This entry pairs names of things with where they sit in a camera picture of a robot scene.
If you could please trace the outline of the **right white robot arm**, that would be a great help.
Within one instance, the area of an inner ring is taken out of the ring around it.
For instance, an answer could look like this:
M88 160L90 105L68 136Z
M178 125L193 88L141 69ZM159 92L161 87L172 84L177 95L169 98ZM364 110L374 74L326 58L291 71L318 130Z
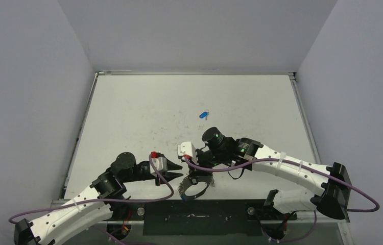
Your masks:
M303 161L278 152L250 138L234 139L211 127L202 135L208 150L186 141L177 146L178 158L189 166L192 184L217 172L216 166L262 172L301 186L298 190L271 190L264 204L268 218L276 219L294 211L318 211L333 219L346 219L351 181L346 167Z

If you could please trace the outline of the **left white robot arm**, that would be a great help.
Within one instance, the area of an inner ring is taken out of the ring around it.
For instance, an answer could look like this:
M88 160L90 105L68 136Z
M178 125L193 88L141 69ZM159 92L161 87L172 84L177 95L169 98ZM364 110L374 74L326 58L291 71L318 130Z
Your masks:
M17 215L9 222L14 224L15 244L64 244L70 238L98 222L110 218L119 220L126 216L130 204L146 204L169 199L174 194L170 181L181 177L182 166L173 163L160 152L150 152L146 161L137 163L130 152L120 153L111 165L74 198L65 204L25 212L45 215L15 222ZM165 184L171 191L157 199L131 199L124 196L125 184L154 180L156 186Z

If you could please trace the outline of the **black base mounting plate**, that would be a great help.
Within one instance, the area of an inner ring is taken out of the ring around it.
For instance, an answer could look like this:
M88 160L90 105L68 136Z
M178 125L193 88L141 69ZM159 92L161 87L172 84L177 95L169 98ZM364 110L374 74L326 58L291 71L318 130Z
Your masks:
M288 221L297 214L283 214L264 199L249 200L167 200L148 204L129 204L107 220L107 231L124 239L138 225L144 236L229 235L260 236L258 222L269 222L269 229L282 235Z

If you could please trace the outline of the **loose blue key tag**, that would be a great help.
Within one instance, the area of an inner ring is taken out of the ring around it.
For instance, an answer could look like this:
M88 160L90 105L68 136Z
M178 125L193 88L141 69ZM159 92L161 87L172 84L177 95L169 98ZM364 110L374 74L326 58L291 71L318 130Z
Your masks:
M209 111L208 111L208 110L205 110L204 112L202 112L202 113L199 115L199 118L200 118L200 119L204 119L204 120L208 120L208 116L209 116Z

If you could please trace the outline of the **aluminium table frame rail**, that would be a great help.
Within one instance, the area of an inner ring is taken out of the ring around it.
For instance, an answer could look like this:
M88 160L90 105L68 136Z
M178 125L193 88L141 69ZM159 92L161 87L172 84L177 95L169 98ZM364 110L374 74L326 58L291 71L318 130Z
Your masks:
M304 109L304 106L303 106L303 101L301 99L301 94L300 94L300 91L299 91L299 88L298 88L298 83L297 83L297 80L296 80L296 73L295 72L289 72L288 76L289 76L289 80L291 82L291 86L292 86L292 89L293 89L293 92L294 92L294 96L295 96L296 101L297 101L297 105L298 105L298 108L299 108L299 111L300 111L300 115L301 115L302 121L303 121L305 130L306 130L308 142L309 142L310 148L312 150L314 161L315 161L316 164L322 164L320 156L319 156L319 153L318 153L318 149L317 149L317 146L316 146L316 142L315 142L315 139L314 139L314 136L313 136L313 132L312 132L312 130L310 128L309 120L307 118L307 115L306 115L306 112L305 112L305 109Z

